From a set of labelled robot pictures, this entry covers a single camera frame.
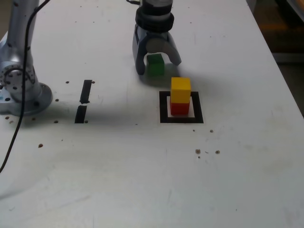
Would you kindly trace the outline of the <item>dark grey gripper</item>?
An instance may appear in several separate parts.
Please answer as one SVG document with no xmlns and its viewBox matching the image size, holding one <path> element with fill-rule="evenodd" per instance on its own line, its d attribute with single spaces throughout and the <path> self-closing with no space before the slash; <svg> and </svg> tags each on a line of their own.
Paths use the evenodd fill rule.
<svg viewBox="0 0 304 228">
<path fill-rule="evenodd" d="M 132 50 L 138 75 L 143 75 L 145 72 L 144 57 L 147 53 L 164 53 L 174 65 L 181 63 L 181 57 L 174 39 L 169 32 L 156 33 L 146 31 L 136 24 L 133 34 Z"/>
</svg>

